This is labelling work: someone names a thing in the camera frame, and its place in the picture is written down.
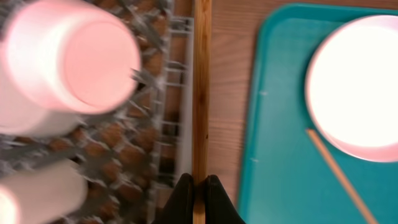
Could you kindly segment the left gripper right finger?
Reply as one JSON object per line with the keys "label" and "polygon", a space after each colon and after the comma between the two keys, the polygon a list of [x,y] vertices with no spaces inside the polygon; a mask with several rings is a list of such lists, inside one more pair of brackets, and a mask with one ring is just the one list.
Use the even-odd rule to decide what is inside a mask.
{"label": "left gripper right finger", "polygon": [[205,180],[205,223],[245,224],[216,175]]}

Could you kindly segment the wooden chopstick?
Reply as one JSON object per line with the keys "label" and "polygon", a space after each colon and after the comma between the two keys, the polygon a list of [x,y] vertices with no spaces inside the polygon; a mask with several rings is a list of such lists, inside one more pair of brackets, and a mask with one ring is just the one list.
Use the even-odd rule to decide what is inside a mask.
{"label": "wooden chopstick", "polygon": [[205,224],[205,179],[208,176],[211,0],[196,0],[193,38],[192,176],[195,183],[193,223]]}
{"label": "wooden chopstick", "polygon": [[321,154],[324,161],[329,166],[330,170],[332,171],[332,173],[334,174],[340,185],[344,188],[345,192],[348,194],[348,196],[354,203],[355,207],[359,210],[365,221],[370,224],[377,224],[378,221],[371,213],[370,209],[368,209],[367,205],[362,200],[359,193],[357,193],[356,189],[349,181],[349,178],[347,178],[341,167],[335,161],[334,157],[332,156],[328,148],[325,146],[325,144],[323,143],[317,132],[313,129],[306,129],[305,131],[308,137],[311,139],[314,146],[316,147],[316,149],[318,150],[318,152]]}

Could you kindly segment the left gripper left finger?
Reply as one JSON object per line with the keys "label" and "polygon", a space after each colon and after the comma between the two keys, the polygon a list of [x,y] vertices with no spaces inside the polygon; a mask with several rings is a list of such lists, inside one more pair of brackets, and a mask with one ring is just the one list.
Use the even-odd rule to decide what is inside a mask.
{"label": "left gripper left finger", "polygon": [[184,173],[152,224],[192,224],[194,196],[193,177]]}

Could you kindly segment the large white plate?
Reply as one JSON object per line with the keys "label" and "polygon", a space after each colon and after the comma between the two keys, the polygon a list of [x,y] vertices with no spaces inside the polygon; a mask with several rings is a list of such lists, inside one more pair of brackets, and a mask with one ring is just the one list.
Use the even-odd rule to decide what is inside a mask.
{"label": "large white plate", "polygon": [[308,64],[305,102],[340,151],[397,161],[397,16],[360,17],[328,35]]}

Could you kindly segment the small white dish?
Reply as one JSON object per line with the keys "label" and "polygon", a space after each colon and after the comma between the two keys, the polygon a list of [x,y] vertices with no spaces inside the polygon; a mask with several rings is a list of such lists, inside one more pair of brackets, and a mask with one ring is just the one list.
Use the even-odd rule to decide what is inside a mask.
{"label": "small white dish", "polygon": [[83,114],[123,104],[142,67],[131,31],[84,1],[34,1],[14,11],[5,23],[2,62],[34,103]]}

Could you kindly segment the white cup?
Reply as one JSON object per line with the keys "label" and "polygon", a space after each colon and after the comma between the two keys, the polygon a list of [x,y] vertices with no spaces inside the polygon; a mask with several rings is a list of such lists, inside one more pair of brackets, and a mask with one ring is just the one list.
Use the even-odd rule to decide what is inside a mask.
{"label": "white cup", "polygon": [[1,224],[50,223],[78,210],[88,184],[78,164],[63,160],[1,179]]}

